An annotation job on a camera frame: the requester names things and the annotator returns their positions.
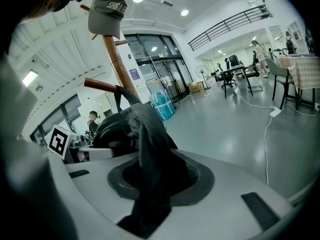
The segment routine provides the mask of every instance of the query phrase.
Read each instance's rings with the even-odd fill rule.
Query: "black metal railing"
[[[205,32],[198,35],[195,39],[191,40],[188,45],[190,45],[192,50],[195,51],[213,39],[236,28],[263,19],[268,19],[270,17],[272,17],[272,15],[265,5],[260,5],[249,10],[242,11],[212,26]]]

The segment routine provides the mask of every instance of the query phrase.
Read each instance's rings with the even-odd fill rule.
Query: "tablecloth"
[[[278,57],[276,63],[289,69],[296,88],[320,88],[320,57]]]

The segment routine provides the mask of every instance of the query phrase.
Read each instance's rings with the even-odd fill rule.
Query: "ceiling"
[[[270,27],[270,31],[272,33],[272,36],[278,37],[281,36],[281,30],[279,28],[279,26],[272,26]],[[218,46],[208,50],[207,52],[205,52],[201,58],[204,60],[211,60],[212,58],[219,58],[219,57],[223,57],[223,53],[226,54],[231,54],[232,52],[241,50],[241,49],[245,49],[245,48],[249,48],[252,39],[256,37],[256,40],[260,43],[269,43],[269,39],[268,39],[268,35],[267,32],[264,28],[262,29],[258,29],[256,31],[250,32],[250,33],[246,33],[244,35],[238,36],[234,39],[231,39],[227,42],[221,43]]]
[[[90,6],[92,0],[81,4]],[[162,4],[163,0],[144,0],[134,3],[126,0],[128,9],[122,24],[131,19],[148,20],[185,28],[198,15],[221,0],[165,0],[172,7]],[[188,9],[187,16],[181,11]],[[94,72],[108,63],[101,44],[91,41],[88,31],[88,13],[80,9],[80,3],[70,2],[65,9],[19,25],[12,36],[9,62],[23,79],[32,69],[38,77],[29,85],[37,97],[37,103],[29,119],[37,110],[62,88],[74,83],[85,74]],[[37,92],[38,85],[43,87]]]

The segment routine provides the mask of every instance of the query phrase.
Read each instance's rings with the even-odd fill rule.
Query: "floor fan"
[[[205,90],[210,89],[211,87],[208,87],[207,85],[207,81],[206,81],[206,77],[209,75],[209,69],[207,68],[206,65],[199,65],[196,67],[195,69],[195,75],[198,78],[203,78],[205,85],[203,85],[203,87],[206,86],[206,88],[204,88]]]

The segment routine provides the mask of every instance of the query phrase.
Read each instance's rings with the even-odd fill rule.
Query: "gray floor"
[[[236,88],[227,88],[226,99],[219,82],[208,90],[210,95],[193,93],[177,104],[175,115],[164,124],[178,148],[239,165],[267,182],[263,136],[273,110],[249,106],[234,89],[253,105],[280,107],[284,88],[277,85],[272,101],[274,81],[260,77],[257,80],[264,91],[254,92],[253,97],[241,79]],[[293,95],[293,90],[290,87],[289,94]],[[306,93],[302,97],[311,100]],[[291,99],[286,104],[295,105]],[[303,104],[298,110],[312,115],[316,112]],[[272,120],[265,137],[269,185],[283,197],[290,198],[319,173],[319,140],[320,112],[314,117],[304,116],[285,106]]]

